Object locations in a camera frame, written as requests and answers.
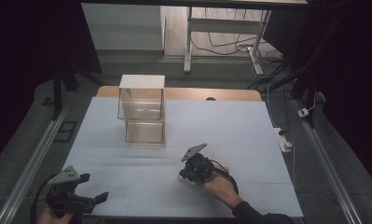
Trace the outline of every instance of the stacked clear box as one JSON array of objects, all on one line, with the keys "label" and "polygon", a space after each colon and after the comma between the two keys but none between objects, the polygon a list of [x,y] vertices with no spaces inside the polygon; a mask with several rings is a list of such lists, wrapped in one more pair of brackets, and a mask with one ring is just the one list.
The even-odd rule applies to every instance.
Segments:
[{"label": "stacked clear box", "polygon": [[123,75],[118,118],[125,121],[125,141],[132,148],[165,147],[165,76]]}]

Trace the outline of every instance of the person's arm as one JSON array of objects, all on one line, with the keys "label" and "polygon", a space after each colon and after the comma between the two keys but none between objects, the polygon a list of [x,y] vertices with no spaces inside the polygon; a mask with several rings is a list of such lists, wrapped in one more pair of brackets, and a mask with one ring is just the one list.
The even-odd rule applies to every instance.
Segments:
[{"label": "person's arm", "polygon": [[66,213],[59,218],[49,207],[46,207],[38,218],[36,224],[69,224],[75,214]]},{"label": "person's arm", "polygon": [[259,214],[250,204],[245,202],[239,196],[229,182],[222,175],[214,172],[209,181],[204,183],[196,183],[197,186],[205,189],[208,193],[214,196],[217,200],[224,203],[232,210],[232,214],[241,224],[293,224],[293,220],[281,214]]}]

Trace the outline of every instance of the human hand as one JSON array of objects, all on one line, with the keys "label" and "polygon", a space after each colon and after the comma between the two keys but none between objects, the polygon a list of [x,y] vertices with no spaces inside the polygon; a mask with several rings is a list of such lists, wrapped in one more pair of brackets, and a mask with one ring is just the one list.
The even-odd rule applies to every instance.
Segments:
[{"label": "human hand", "polygon": [[45,208],[37,220],[37,224],[68,224],[75,214],[66,213],[58,218],[49,207]]},{"label": "human hand", "polygon": [[[223,170],[220,166],[215,166],[215,168]],[[217,172],[213,172],[208,181],[202,183],[198,182],[196,184],[230,209],[233,209],[238,203],[243,202],[243,199],[235,192],[232,183]]]}]

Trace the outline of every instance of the wooden table edge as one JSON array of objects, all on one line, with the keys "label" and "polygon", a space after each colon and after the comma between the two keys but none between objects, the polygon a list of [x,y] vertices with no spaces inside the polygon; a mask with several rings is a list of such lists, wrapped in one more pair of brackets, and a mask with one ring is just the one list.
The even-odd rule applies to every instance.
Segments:
[{"label": "wooden table edge", "polygon": [[[118,86],[101,86],[97,97],[118,97]],[[261,95],[254,90],[200,89],[200,88],[165,88],[166,99],[176,100],[206,100],[209,97],[217,101],[257,101]]]}]

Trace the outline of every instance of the desk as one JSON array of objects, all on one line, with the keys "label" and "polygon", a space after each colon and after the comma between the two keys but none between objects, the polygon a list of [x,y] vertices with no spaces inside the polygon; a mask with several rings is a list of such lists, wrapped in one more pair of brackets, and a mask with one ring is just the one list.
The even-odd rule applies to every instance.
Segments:
[{"label": "desk", "polygon": [[[88,183],[77,187],[78,195],[110,191],[94,216],[232,217],[222,203],[177,178],[187,148],[206,142],[201,153],[230,167],[240,195],[257,211],[303,217],[265,103],[256,91],[166,88],[164,149],[129,148],[125,125],[117,119],[116,91],[102,87],[92,99],[64,164],[91,174]],[[205,101],[207,96],[223,101]]]}]

